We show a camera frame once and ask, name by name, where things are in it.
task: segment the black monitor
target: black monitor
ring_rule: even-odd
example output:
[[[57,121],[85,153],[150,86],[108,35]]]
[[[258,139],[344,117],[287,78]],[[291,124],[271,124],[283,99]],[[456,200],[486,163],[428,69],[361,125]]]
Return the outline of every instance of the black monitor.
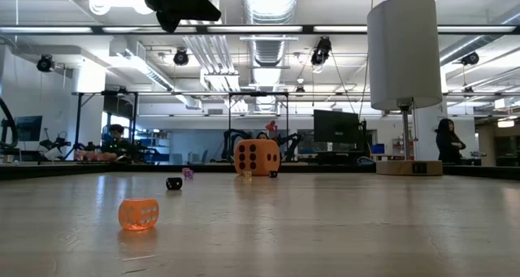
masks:
[[[39,141],[41,132],[41,121],[43,117],[26,116],[15,118],[18,138],[20,141]]]
[[[362,132],[356,114],[314,110],[314,142],[359,144]]]

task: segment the white cylinder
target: white cylinder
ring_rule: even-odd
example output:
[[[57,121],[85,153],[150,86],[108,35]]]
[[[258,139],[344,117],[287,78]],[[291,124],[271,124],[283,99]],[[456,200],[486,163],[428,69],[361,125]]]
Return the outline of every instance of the white cylinder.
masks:
[[[368,15],[370,103],[399,110],[401,99],[415,107],[442,102],[439,41],[434,0],[387,0]]]

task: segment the ceiling light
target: ceiling light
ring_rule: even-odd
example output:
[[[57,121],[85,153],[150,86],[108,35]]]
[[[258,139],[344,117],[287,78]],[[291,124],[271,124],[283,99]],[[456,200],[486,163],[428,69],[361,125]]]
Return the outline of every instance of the ceiling light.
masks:
[[[511,128],[514,127],[514,121],[500,121],[497,123],[498,128]]]
[[[298,37],[240,37],[241,41],[298,41]]]
[[[135,33],[135,34],[146,34],[146,33],[164,33],[164,30],[159,26],[143,26],[143,27],[118,27],[110,26],[103,27],[102,30],[106,33],[113,34],[124,34],[124,33]],[[179,26],[175,30],[178,33],[195,33],[197,28],[193,26]]]
[[[210,26],[208,32],[301,32],[302,26],[292,25],[238,25]]]
[[[92,33],[90,27],[25,27],[25,26],[13,26],[13,27],[0,27],[0,33]]]
[[[437,31],[450,32],[485,32],[485,33],[507,33],[512,32],[516,26],[437,26]]]
[[[365,25],[352,25],[352,26],[314,26],[314,32],[366,32],[368,29]]]

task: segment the wooden base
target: wooden base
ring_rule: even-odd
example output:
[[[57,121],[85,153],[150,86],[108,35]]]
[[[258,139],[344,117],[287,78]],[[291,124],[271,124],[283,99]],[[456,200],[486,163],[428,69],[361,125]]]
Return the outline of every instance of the wooden base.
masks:
[[[376,163],[378,175],[442,175],[441,161],[390,160]]]

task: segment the large orange foam die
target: large orange foam die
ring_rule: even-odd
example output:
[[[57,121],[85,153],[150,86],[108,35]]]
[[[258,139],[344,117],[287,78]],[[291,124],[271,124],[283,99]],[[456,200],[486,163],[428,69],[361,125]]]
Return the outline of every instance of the large orange foam die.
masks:
[[[119,224],[127,230],[152,228],[159,218],[159,204],[155,199],[126,199],[119,205]]]
[[[240,175],[269,175],[280,167],[280,148],[273,140],[242,140],[235,148],[235,169]]]

